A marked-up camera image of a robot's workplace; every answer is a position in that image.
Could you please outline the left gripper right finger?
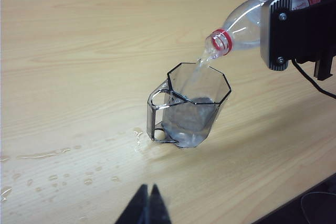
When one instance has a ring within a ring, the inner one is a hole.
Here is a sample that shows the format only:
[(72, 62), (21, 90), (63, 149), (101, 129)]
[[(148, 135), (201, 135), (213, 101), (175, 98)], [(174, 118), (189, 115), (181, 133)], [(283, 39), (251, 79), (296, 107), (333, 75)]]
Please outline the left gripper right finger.
[(149, 196), (149, 223), (171, 224), (169, 212), (160, 194), (157, 184), (154, 184)]

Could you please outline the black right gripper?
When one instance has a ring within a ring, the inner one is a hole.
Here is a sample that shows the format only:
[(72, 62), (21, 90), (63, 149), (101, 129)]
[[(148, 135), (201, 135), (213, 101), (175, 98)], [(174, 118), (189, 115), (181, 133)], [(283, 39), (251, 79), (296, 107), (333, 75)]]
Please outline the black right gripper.
[[(266, 0), (260, 14), (260, 53), (269, 69), (284, 71), (290, 60), (316, 60), (316, 7), (308, 0)], [(323, 81), (332, 76), (335, 56), (335, 0), (322, 0), (318, 9), (321, 51), (314, 77)]]

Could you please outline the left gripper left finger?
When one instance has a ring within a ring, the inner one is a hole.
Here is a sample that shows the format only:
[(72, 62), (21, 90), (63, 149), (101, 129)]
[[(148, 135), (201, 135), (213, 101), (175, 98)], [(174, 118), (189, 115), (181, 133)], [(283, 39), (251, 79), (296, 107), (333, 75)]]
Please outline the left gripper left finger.
[(148, 223), (148, 186), (142, 184), (133, 195), (115, 224)]

